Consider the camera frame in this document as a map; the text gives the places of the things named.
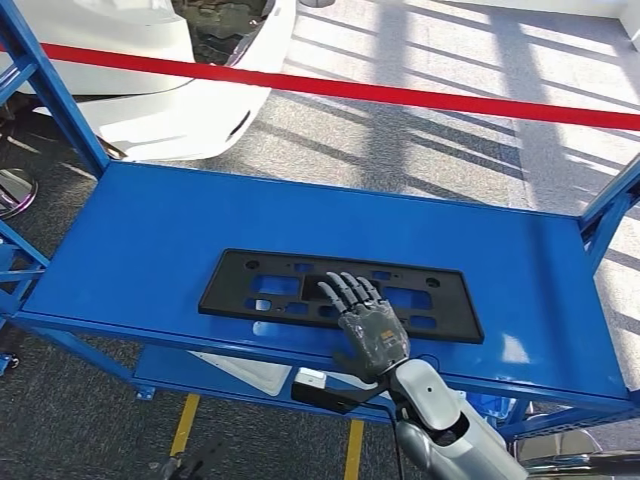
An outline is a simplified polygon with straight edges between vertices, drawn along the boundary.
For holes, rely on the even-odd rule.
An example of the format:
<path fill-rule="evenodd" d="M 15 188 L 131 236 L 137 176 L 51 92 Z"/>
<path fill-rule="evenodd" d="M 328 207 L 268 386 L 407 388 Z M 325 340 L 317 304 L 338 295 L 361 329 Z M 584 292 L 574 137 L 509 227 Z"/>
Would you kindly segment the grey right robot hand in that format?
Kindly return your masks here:
<path fill-rule="evenodd" d="M 335 351 L 334 362 L 367 384 L 409 359 L 408 335 L 392 305 L 369 280 L 348 272 L 328 272 L 320 288 L 338 312 L 349 353 Z"/>

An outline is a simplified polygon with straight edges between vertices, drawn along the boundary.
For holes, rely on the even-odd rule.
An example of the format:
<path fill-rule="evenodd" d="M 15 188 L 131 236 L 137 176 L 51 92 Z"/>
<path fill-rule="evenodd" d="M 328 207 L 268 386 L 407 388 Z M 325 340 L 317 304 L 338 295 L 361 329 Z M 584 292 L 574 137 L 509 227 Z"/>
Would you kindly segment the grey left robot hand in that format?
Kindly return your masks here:
<path fill-rule="evenodd" d="M 151 476 L 161 480 L 202 480 L 205 477 L 204 462 L 198 458 L 171 456 L 158 466 Z"/>

